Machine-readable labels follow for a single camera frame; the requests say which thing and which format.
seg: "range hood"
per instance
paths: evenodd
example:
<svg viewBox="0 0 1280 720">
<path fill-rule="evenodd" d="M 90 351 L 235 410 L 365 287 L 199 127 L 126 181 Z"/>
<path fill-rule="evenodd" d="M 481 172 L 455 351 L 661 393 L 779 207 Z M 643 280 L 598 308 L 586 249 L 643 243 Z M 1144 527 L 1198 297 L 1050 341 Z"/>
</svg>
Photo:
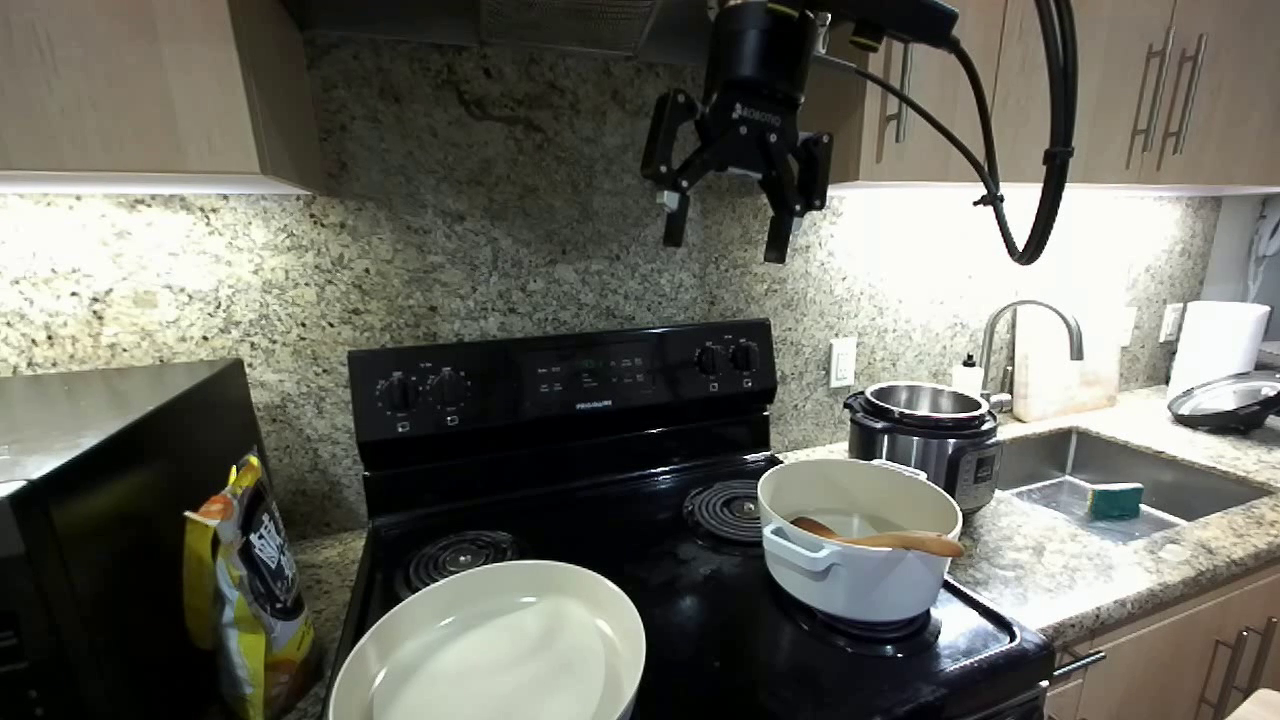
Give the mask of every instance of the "range hood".
<svg viewBox="0 0 1280 720">
<path fill-rule="evenodd" d="M 286 0 L 306 33 L 706 63 L 715 0 Z"/>
</svg>

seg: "granite backsplash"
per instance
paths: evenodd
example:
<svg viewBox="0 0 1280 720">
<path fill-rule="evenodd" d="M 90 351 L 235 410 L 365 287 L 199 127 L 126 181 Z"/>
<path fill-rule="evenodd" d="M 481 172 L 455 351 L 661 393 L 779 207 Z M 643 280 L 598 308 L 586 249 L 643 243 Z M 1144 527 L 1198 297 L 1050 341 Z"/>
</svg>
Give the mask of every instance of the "granite backsplash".
<svg viewBox="0 0 1280 720">
<path fill-rule="evenodd" d="M 246 356 L 294 535 L 365 515 L 348 347 L 767 316 L 777 449 L 830 445 L 832 335 L 859 341 L 859 378 L 944 378 L 1011 297 L 1132 308 L 1125 382 L 1158 378 L 1160 308 L 1202 293 L 1222 207 L 1073 188 L 1050 254 L 1017 267 L 975 188 L 832 188 L 765 262 L 765 196 L 715 175 L 666 249 L 640 144 L 694 66 L 310 49 L 326 196 L 0 196 L 0 372 Z"/>
</svg>

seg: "blue sponge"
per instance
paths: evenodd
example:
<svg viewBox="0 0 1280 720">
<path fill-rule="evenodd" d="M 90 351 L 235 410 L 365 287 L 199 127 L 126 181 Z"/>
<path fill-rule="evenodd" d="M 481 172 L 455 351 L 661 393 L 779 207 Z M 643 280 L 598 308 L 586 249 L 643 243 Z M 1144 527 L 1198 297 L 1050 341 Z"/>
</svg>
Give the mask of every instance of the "blue sponge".
<svg viewBox="0 0 1280 720">
<path fill-rule="evenodd" d="M 1144 484 L 1092 484 L 1087 518 L 1138 518 L 1144 512 Z"/>
</svg>

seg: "faucet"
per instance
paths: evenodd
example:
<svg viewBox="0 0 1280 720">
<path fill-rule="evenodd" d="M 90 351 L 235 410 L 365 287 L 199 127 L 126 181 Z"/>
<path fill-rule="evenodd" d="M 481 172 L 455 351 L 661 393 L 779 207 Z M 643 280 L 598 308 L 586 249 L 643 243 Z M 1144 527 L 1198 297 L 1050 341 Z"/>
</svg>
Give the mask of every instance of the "faucet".
<svg viewBox="0 0 1280 720">
<path fill-rule="evenodd" d="M 1003 386 L 992 386 L 992 344 L 996 344 L 996 323 L 1002 323 L 1002 316 L 1003 316 L 1003 313 L 1026 308 L 1026 304 L 1032 304 L 1032 308 L 1050 308 L 1055 320 L 1066 320 L 1066 329 L 1068 329 L 1068 356 L 1073 356 L 1073 361 L 1083 361 L 1083 330 L 1081 330 L 1081 320 L 1075 320 L 1075 316 L 1060 313 L 1060 308 L 1055 308 L 1055 304 L 1050 304 L 1050 300 L 1032 300 L 1032 297 L 1011 300 L 1011 304 L 1002 304 L 1002 308 L 988 316 L 984 347 L 982 347 L 982 365 L 984 365 L 984 395 L 1003 393 Z"/>
</svg>

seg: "snack bag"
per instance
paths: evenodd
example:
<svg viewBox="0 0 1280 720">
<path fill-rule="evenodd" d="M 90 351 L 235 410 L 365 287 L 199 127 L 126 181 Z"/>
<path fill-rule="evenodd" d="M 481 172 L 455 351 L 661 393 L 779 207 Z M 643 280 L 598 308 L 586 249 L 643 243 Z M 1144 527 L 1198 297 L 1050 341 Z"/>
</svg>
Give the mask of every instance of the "snack bag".
<svg viewBox="0 0 1280 720">
<path fill-rule="evenodd" d="M 281 509 L 251 452 L 234 462 L 224 492 L 185 512 L 185 619 L 191 643 L 220 655 L 220 687 L 239 720 L 286 716 L 320 677 Z"/>
</svg>

